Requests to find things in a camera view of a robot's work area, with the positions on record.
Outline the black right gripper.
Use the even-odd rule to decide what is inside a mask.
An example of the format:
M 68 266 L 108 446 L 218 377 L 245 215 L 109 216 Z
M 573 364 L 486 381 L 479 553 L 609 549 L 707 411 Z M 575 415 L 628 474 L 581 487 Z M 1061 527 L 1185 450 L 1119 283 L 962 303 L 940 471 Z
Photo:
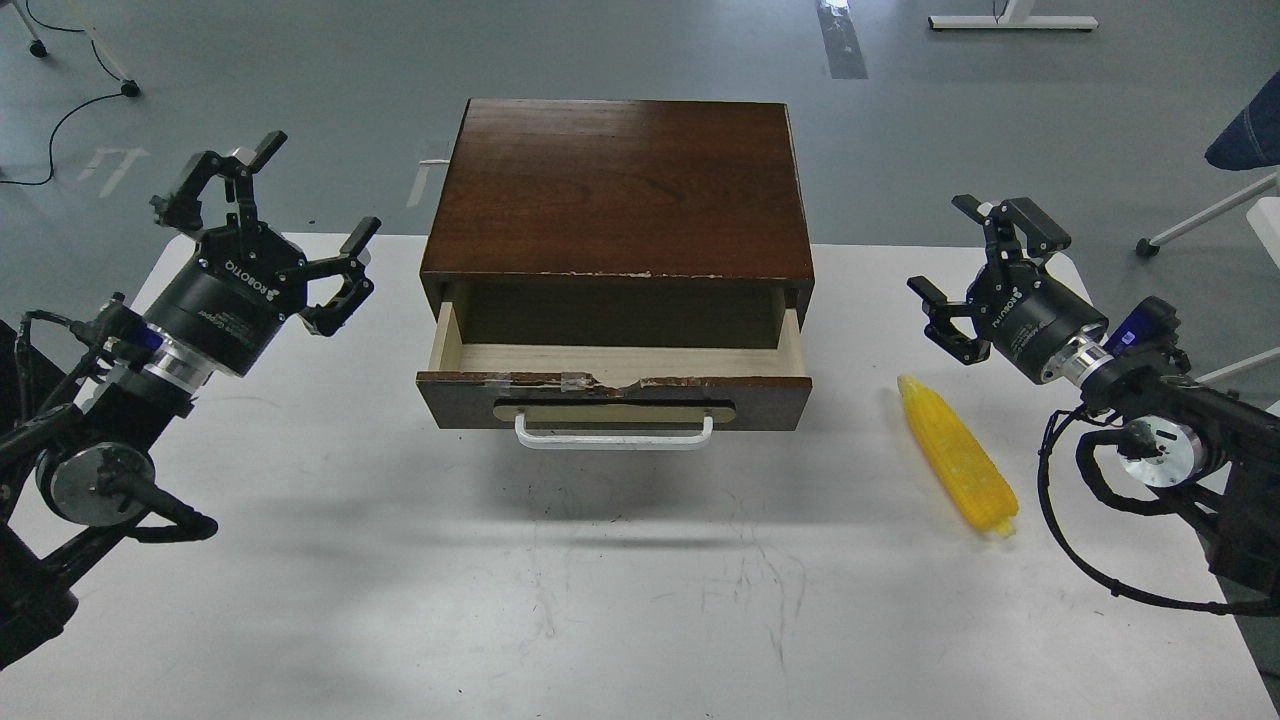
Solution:
M 989 357 L 991 343 L 1036 384 L 1050 380 L 1047 366 L 1074 337 L 1098 341 L 1108 320 L 1043 265 L 1070 247 L 1073 237 L 1029 197 L 984 202 L 969 193 L 951 204 L 982 225 L 986 265 L 952 302 L 923 275 L 908 279 L 928 322 L 924 334 L 964 365 Z M 973 319 L 970 337 L 954 324 Z

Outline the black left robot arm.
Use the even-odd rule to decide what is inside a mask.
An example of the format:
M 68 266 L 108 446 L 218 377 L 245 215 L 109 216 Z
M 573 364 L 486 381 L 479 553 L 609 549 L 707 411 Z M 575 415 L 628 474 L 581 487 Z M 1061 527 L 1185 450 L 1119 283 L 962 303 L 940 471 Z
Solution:
M 195 251 L 143 313 L 115 293 L 96 318 L 33 310 L 8 331 L 3 359 L 15 397 L 3 401 L 3 518 L 33 479 L 78 536 L 45 557 L 3 527 L 3 665 L 61 634 L 72 587 L 119 542 L 205 541 L 218 523 L 161 489 L 150 450 L 189 414 L 210 375 L 242 377 L 291 316 L 333 336 L 372 292 L 364 218 L 334 258 L 310 260 L 260 217 L 253 178 L 285 142 L 248 154 L 193 155 L 184 177 L 151 204 L 156 222 Z

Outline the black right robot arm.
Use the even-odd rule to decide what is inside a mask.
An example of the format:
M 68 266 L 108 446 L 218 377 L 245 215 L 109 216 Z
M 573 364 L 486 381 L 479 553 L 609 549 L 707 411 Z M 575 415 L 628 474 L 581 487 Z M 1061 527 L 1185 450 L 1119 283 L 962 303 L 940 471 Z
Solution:
M 1079 553 L 1069 559 L 1111 594 L 1165 609 L 1274 618 L 1277 615 L 1277 418 L 1194 380 L 1178 347 L 1175 307 L 1151 296 L 1117 329 L 1047 270 L 1070 234 L 1032 199 L 982 202 L 964 193 L 954 206 L 982 227 L 986 264 L 954 302 L 922 275 L 925 336 L 957 359 L 983 363 L 992 351 L 1043 386 L 1073 383 L 1071 411 L 1053 414 L 1037 469 L 1041 510 L 1055 541 L 1068 541 L 1050 498 L 1050 459 L 1075 420 L 1108 420 L 1084 433 L 1075 461 L 1103 505 L 1140 516 L 1179 516 L 1208 543 L 1208 570 L 1262 594 L 1240 603 L 1190 602 L 1153 594 L 1105 575 Z

